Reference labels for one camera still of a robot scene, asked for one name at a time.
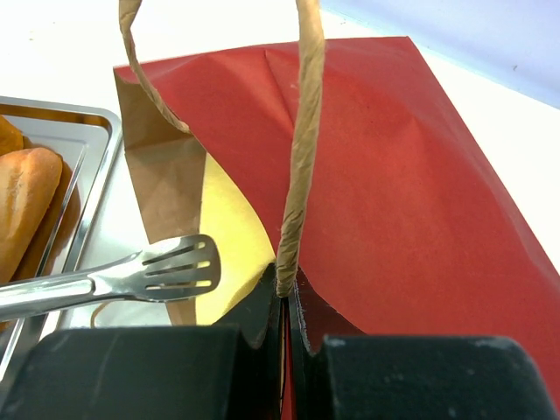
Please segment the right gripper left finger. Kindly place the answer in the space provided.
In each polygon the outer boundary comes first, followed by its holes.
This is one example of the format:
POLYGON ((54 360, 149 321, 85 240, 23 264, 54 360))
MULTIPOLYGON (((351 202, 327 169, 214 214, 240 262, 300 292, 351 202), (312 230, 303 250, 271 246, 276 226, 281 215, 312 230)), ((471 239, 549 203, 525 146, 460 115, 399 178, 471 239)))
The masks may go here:
POLYGON ((278 419, 282 310, 269 266, 206 326, 54 332, 27 357, 4 419, 278 419))

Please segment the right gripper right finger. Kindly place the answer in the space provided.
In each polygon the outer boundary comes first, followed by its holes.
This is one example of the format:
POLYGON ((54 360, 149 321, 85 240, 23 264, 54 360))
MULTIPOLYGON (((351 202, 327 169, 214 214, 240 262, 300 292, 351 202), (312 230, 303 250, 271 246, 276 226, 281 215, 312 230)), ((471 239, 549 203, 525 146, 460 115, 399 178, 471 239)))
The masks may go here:
POLYGON ((557 419, 536 364, 500 336, 369 335, 303 271, 289 298, 295 419, 557 419))

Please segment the metal tongs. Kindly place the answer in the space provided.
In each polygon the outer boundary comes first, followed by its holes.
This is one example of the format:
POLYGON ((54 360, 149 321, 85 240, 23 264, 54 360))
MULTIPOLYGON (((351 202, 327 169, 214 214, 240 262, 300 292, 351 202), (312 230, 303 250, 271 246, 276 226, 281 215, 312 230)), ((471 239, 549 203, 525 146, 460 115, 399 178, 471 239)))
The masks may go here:
POLYGON ((213 291, 220 280, 220 255, 211 236, 174 237, 102 266, 4 285, 1 320, 115 300, 178 301, 213 291))

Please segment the red paper bag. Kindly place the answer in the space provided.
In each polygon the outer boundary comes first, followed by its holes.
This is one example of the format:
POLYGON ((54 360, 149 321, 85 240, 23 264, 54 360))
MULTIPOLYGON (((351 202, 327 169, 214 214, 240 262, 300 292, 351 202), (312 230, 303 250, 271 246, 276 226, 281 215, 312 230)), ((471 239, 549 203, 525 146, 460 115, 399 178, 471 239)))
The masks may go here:
POLYGON ((280 262, 369 334, 505 336, 559 398, 559 275, 407 38, 299 40, 115 70, 148 238, 200 231, 206 156, 255 210, 280 262))

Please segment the long bread loaf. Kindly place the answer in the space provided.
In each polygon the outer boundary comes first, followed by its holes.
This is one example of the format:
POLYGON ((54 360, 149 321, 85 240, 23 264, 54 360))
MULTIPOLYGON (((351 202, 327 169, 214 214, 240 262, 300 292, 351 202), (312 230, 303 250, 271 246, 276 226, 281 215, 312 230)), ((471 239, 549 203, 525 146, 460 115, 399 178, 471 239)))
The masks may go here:
POLYGON ((62 174, 58 154, 38 147, 1 156, 1 282, 9 282, 43 220, 62 174))

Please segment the round flower bread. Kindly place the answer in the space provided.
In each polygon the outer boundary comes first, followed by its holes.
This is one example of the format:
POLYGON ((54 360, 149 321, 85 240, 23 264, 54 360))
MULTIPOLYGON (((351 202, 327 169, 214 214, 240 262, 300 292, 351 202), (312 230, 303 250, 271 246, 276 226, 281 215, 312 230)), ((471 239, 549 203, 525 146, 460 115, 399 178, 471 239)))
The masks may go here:
POLYGON ((21 151, 24 148, 24 136, 22 132, 0 115, 0 155, 21 151))

